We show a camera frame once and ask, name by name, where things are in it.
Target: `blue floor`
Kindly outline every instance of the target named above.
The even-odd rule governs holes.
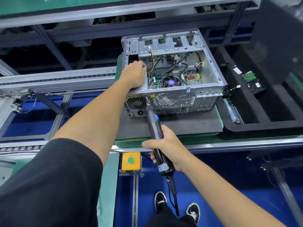
[[[246,154],[247,153],[245,152],[230,152],[203,154],[198,157],[216,170],[248,198],[271,213],[286,226],[297,227],[297,223],[293,218],[280,189],[269,183],[266,172],[259,169],[260,162],[247,161],[245,159]],[[153,167],[153,164],[147,159],[143,159],[142,161],[142,171],[145,173],[145,176],[139,178],[139,227],[143,227],[148,219],[156,214],[154,194],[157,191],[163,191],[167,199],[169,198],[167,183],[165,179],[159,175],[157,168]],[[302,180],[300,180],[302,178],[302,171],[297,169],[286,169],[285,175],[286,180],[302,209],[303,183]],[[271,181],[275,183],[273,176],[269,175],[269,177]],[[185,215],[185,210],[191,202],[196,202],[201,210],[198,226],[223,226],[210,206],[205,202],[190,180],[183,173],[176,172],[174,179],[178,193],[180,217]],[[117,200],[119,202],[116,203],[116,217],[119,216],[119,221],[116,221],[115,227],[131,226],[132,176],[123,176],[119,178],[119,181],[120,180],[123,180],[121,183],[123,183],[125,191],[121,192],[121,195],[117,194]]]

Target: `motherboard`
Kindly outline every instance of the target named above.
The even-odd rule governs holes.
[[[155,75],[150,81],[150,89],[202,84],[201,75],[194,71]]]

